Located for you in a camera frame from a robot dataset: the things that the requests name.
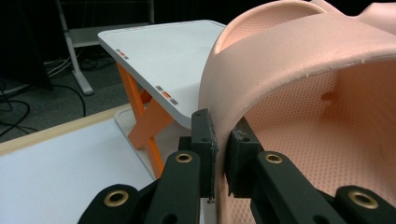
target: small table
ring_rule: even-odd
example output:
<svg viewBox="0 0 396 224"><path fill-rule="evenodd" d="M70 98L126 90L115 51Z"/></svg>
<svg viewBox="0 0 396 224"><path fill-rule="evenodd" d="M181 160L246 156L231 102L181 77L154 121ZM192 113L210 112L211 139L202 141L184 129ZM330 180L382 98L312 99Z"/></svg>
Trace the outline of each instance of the small table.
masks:
<svg viewBox="0 0 396 224"><path fill-rule="evenodd" d="M188 21L99 33L99 43L117 61L134 111L136 125L128 138L134 148L146 149L156 177L163 162L154 136L173 120L191 128L206 59L223 29L215 21Z"/></svg>

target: orange table leg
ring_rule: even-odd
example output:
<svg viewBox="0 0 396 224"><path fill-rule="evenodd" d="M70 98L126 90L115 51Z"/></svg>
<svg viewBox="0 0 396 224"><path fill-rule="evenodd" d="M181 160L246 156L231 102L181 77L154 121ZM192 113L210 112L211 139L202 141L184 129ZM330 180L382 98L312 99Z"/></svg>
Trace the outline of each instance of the orange table leg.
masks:
<svg viewBox="0 0 396 224"><path fill-rule="evenodd" d="M122 65L117 63L117 67L136 119L136 125L128 134L128 138L134 148L144 148L147 151L154 175L159 178L163 172L163 161L154 136L172 123L173 118L148 92L139 92L136 81Z"/></svg>

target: table leg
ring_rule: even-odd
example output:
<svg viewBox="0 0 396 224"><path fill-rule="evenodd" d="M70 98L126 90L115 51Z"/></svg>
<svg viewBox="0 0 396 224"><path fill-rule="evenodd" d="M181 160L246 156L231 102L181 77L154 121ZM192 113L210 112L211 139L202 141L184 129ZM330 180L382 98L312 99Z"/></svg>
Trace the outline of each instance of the table leg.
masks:
<svg viewBox="0 0 396 224"><path fill-rule="evenodd" d="M159 178L163 172L163 161L154 136L172 123L173 118L148 92L139 92L136 81L122 65L117 63L117 67L136 119L136 125L128 134L128 138L134 148L144 148L147 151L154 175Z"/></svg>

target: gray carpet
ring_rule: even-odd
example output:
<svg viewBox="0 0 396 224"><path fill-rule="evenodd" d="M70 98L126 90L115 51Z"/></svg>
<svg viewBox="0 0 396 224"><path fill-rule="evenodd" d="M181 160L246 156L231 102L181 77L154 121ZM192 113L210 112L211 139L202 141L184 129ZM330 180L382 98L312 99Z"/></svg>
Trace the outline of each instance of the gray carpet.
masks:
<svg viewBox="0 0 396 224"><path fill-rule="evenodd" d="M93 88L93 95L86 96L82 93L72 74L72 66L52 77L51 83L76 90L85 103L86 116L128 103L117 66L110 56L102 52L99 57L95 56L95 59L79 61L83 61L80 62L81 70ZM7 80L6 84L7 89L21 85ZM30 106L30 112L19 124L19 127L14 127L0 136L0 143L24 136L27 133L34 133L35 130L45 130L83 117L83 106L79 97L64 87L55 86L53 91L30 87L21 93L9 95L8 100L25 102ZM11 105L12 111L4 111L9 110L9 107L7 104L1 105L0 123L15 123L27 111L26 105L18 103L11 103ZM0 133L8 128L9 126L0 124Z"/></svg>

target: dark floor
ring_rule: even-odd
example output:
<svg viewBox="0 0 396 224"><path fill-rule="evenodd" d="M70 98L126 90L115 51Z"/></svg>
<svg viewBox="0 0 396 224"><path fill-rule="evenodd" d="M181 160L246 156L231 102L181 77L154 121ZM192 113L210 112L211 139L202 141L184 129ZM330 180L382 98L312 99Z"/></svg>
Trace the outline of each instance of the dark floor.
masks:
<svg viewBox="0 0 396 224"><path fill-rule="evenodd" d="M0 104L0 143L82 118L83 103L78 95L68 88L77 91L81 96L86 107L86 116L128 103L117 66L108 54L94 50L85 55L81 54L78 61L94 94L90 96L83 94L72 74L72 66L69 65L50 79L54 85L53 91L28 87L8 94L7 99L11 108L6 103L7 99L0 95L0 102L3 102ZM46 64L46 67L51 70L55 65ZM0 82L3 86L6 85L6 90L21 85L4 79L0 79ZM10 126L24 116L26 117L18 126Z"/></svg>

